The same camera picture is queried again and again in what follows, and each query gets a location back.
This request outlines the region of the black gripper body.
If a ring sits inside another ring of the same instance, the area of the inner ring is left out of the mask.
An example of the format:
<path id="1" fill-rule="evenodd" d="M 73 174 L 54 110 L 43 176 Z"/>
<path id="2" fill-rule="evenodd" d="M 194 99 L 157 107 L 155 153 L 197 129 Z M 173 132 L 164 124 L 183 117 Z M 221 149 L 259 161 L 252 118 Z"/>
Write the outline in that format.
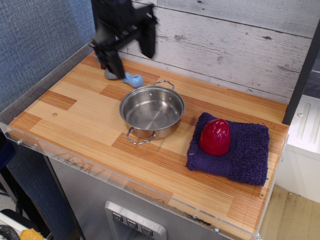
<path id="1" fill-rule="evenodd" d="M 153 3 L 135 8 L 130 0 L 107 0 L 107 6 L 111 10 L 108 10 L 105 20 L 116 32 L 116 41 L 112 48 L 117 51 L 131 41 L 137 40 L 140 34 L 137 30 L 139 23 L 158 23 L 154 15 L 155 5 Z"/>

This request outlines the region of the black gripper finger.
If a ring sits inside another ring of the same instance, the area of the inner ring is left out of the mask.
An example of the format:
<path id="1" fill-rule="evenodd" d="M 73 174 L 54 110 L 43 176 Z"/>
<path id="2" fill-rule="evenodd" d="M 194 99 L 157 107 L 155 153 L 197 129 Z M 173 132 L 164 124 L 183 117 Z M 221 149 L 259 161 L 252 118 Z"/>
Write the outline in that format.
<path id="1" fill-rule="evenodd" d="M 141 53 L 149 59 L 155 54 L 156 22 L 140 22 L 137 25 L 139 36 L 137 38 Z"/>
<path id="2" fill-rule="evenodd" d="M 96 57 L 102 69 L 109 70 L 118 79 L 125 77 L 123 64 L 116 49 L 96 47 Z"/>

